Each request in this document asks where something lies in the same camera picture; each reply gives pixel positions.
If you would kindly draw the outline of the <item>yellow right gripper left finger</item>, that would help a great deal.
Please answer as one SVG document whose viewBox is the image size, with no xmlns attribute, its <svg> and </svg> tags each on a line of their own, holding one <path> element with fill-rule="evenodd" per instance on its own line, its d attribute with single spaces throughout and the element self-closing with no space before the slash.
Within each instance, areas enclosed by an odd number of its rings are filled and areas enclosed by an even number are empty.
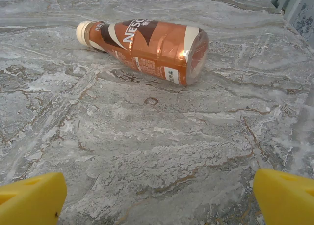
<svg viewBox="0 0 314 225">
<path fill-rule="evenodd" d="M 55 225 L 67 195 L 61 172 L 50 172 L 0 187 L 2 225 Z"/>
</svg>

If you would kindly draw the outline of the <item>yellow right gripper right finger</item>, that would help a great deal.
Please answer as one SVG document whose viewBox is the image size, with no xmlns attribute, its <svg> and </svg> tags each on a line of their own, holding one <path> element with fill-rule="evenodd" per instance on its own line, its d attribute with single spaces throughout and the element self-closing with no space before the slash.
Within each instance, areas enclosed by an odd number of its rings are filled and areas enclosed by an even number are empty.
<svg viewBox="0 0 314 225">
<path fill-rule="evenodd" d="M 273 169 L 257 170 L 253 191 L 267 225 L 313 225 L 314 180 Z"/>
</svg>

